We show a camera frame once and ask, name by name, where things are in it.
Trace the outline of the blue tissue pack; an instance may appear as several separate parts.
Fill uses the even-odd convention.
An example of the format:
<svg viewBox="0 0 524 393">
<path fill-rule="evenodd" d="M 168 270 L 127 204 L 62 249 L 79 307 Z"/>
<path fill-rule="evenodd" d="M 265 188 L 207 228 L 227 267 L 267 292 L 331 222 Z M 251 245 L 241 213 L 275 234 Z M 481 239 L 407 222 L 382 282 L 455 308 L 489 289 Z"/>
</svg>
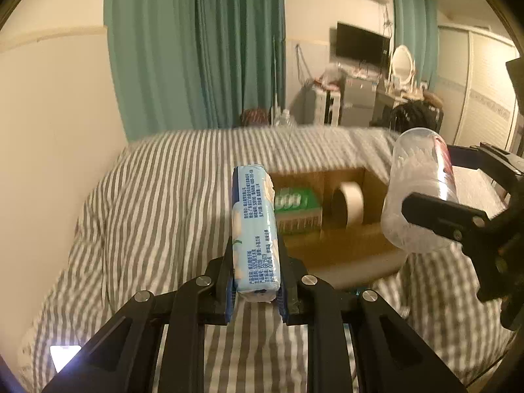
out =
<svg viewBox="0 0 524 393">
<path fill-rule="evenodd" d="M 271 303 L 281 287 L 278 231 L 270 175 L 260 165 L 237 166 L 232 185 L 232 253 L 238 294 Z"/>
</svg>

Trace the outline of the white sliding wardrobe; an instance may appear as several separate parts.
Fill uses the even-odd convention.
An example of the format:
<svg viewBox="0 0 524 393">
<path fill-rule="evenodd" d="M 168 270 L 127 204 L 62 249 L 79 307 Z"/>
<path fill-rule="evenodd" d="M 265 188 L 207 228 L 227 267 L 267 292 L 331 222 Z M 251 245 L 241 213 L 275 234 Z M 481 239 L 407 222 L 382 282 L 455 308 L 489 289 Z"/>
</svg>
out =
<svg viewBox="0 0 524 393">
<path fill-rule="evenodd" d="M 439 26 L 435 94 L 443 101 L 440 135 L 449 145 L 486 142 L 509 150 L 518 104 L 506 63 L 518 57 L 513 42 L 481 28 Z"/>
</svg>

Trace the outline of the white smartphone lit screen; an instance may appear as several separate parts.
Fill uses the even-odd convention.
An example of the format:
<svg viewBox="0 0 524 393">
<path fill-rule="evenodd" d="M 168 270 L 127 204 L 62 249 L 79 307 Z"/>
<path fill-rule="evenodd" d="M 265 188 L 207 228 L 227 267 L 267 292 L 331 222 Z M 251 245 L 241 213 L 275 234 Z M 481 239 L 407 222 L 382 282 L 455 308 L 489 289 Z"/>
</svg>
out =
<svg viewBox="0 0 524 393">
<path fill-rule="evenodd" d="M 51 361 L 59 373 L 82 349 L 80 345 L 51 345 Z"/>
</svg>

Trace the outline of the brown cardboard box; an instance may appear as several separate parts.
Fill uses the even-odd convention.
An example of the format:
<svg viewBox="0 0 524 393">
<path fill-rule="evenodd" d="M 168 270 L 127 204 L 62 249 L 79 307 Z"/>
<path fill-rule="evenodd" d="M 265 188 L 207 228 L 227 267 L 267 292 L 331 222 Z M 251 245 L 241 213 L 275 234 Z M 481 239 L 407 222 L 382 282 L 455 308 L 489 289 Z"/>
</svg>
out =
<svg viewBox="0 0 524 393">
<path fill-rule="evenodd" d="M 381 215 L 387 185 L 364 167 L 316 169 L 298 173 L 270 174 L 275 193 L 288 187 L 313 189 L 322 205 L 319 231 L 282 234 L 288 255 L 301 260 L 313 275 L 334 288 L 364 286 L 396 273 L 407 253 L 397 249 L 384 236 Z M 356 182 L 362 188 L 363 222 L 351 228 L 337 228 L 331 214 L 334 190 L 344 182 Z"/>
</svg>

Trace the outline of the black backpack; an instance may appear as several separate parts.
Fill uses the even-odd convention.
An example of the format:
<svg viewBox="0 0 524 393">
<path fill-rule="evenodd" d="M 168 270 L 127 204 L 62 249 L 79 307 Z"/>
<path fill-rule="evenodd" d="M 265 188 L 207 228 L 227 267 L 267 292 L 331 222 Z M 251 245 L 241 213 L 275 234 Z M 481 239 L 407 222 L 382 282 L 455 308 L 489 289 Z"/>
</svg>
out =
<svg viewBox="0 0 524 393">
<path fill-rule="evenodd" d="M 440 132 L 444 114 L 441 108 L 430 105 L 423 100 L 409 100 L 396 107 L 384 108 L 377 120 L 369 126 L 386 128 L 403 133 L 414 128 L 426 128 L 436 133 Z"/>
</svg>

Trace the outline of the beige tape roll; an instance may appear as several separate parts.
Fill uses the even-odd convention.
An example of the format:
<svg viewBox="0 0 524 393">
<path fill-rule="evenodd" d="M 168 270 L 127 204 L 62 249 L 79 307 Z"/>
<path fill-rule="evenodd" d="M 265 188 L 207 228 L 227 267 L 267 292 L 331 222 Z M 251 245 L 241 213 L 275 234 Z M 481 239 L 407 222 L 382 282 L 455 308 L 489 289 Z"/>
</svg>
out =
<svg viewBox="0 0 524 393">
<path fill-rule="evenodd" d="M 341 183 L 331 200 L 331 214 L 337 228 L 351 228 L 363 222 L 362 188 L 356 182 Z"/>
</svg>

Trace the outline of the grey checkered bed duvet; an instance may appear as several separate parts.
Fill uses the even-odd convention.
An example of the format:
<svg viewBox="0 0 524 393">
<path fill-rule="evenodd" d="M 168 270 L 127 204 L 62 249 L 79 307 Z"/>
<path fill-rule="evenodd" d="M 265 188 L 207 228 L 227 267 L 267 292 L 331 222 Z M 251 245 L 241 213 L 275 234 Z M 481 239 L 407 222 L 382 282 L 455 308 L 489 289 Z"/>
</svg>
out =
<svg viewBox="0 0 524 393">
<path fill-rule="evenodd" d="M 248 128 L 175 131 L 129 145 L 84 203 L 66 268 L 20 344 L 20 383 L 41 391 L 55 373 L 51 346 L 86 343 L 136 292 L 175 290 L 224 253 L 234 167 L 363 167 L 387 181 L 396 139 L 379 128 Z M 373 287 L 461 382 L 484 373 L 513 339 L 498 301 L 478 300 L 458 244 L 410 254 Z"/>
</svg>

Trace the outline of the white oval vanity mirror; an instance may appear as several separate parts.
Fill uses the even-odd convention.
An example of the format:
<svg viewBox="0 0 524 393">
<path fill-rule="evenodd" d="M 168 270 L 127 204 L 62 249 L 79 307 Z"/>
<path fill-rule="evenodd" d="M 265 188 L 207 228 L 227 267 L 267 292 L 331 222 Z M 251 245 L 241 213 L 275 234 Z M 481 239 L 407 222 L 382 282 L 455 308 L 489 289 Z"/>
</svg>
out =
<svg viewBox="0 0 524 393">
<path fill-rule="evenodd" d="M 397 90 L 408 90 L 415 79 L 416 66 L 406 45 L 399 45 L 390 61 L 389 82 Z"/>
</svg>

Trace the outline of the silver mini fridge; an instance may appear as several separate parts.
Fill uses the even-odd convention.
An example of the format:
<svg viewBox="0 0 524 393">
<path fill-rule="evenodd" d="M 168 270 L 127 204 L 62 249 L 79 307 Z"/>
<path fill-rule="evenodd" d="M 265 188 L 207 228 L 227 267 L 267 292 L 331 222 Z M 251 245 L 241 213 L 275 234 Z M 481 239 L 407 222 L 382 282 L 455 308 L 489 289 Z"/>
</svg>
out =
<svg viewBox="0 0 524 393">
<path fill-rule="evenodd" d="M 339 124 L 343 127 L 368 127 L 375 107 L 376 82 L 368 78 L 345 78 Z"/>
</svg>

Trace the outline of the green white medicine box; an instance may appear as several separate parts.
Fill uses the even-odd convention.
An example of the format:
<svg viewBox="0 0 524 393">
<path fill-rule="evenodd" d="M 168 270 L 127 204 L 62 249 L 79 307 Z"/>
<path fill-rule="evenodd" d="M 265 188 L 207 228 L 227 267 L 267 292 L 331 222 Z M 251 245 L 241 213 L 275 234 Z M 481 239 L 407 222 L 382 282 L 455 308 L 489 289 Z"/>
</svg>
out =
<svg viewBox="0 0 524 393">
<path fill-rule="evenodd" d="M 322 228 L 322 205 L 313 189 L 282 188 L 275 194 L 273 207 L 282 234 L 309 233 Z"/>
</svg>

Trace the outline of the teal curtain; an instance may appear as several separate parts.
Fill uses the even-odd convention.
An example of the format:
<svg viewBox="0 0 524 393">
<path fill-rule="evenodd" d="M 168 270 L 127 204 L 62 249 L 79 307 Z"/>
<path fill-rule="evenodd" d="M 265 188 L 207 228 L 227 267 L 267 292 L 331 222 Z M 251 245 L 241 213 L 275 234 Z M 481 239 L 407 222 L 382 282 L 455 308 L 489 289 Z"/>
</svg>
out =
<svg viewBox="0 0 524 393">
<path fill-rule="evenodd" d="M 104 0 L 104 21 L 129 140 L 286 100 L 284 0 Z"/>
<path fill-rule="evenodd" d="M 393 0 L 394 42 L 413 57 L 417 84 L 432 90 L 437 78 L 439 30 L 437 0 Z"/>
</svg>

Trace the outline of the white drawer cabinet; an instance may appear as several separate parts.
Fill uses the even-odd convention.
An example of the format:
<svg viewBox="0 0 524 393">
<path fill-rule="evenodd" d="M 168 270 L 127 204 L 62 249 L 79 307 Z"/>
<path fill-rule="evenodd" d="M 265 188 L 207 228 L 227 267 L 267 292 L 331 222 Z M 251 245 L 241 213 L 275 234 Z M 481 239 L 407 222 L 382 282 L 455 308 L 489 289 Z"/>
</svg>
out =
<svg viewBox="0 0 524 393">
<path fill-rule="evenodd" d="M 313 88 L 313 121 L 314 125 L 338 126 L 340 117 L 339 90 Z"/>
</svg>

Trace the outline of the black wall television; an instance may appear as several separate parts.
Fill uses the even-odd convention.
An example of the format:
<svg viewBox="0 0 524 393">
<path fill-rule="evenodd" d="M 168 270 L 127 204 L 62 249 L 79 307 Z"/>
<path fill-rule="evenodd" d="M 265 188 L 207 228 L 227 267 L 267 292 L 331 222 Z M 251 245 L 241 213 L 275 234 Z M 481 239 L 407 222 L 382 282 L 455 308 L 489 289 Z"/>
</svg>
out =
<svg viewBox="0 0 524 393">
<path fill-rule="evenodd" d="M 338 57 L 383 66 L 389 58 L 390 38 L 338 22 L 335 54 Z"/>
</svg>

